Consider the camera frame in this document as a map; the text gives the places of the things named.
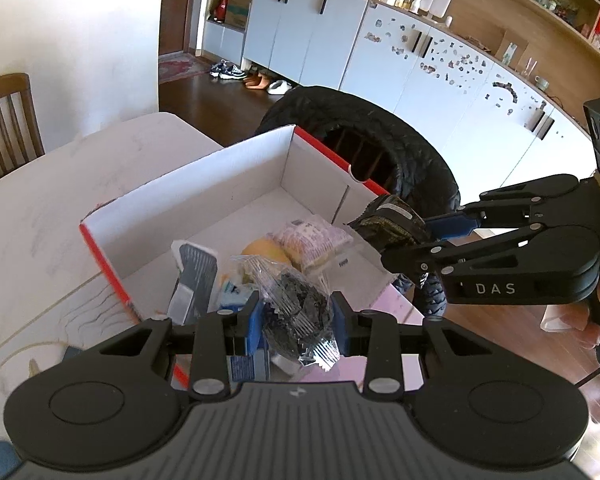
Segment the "person right hand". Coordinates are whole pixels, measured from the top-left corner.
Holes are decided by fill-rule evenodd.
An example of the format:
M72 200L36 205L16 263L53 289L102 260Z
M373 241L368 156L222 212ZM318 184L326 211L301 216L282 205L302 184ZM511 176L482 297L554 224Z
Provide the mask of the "person right hand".
M597 285L597 299L600 302L600 281ZM586 301L575 304L549 304L540 323L541 330L547 333L566 333L585 350L594 350L600 345L600 326L592 321L591 309ZM600 423L600 376L592 379L582 388L588 400L588 408L593 422Z

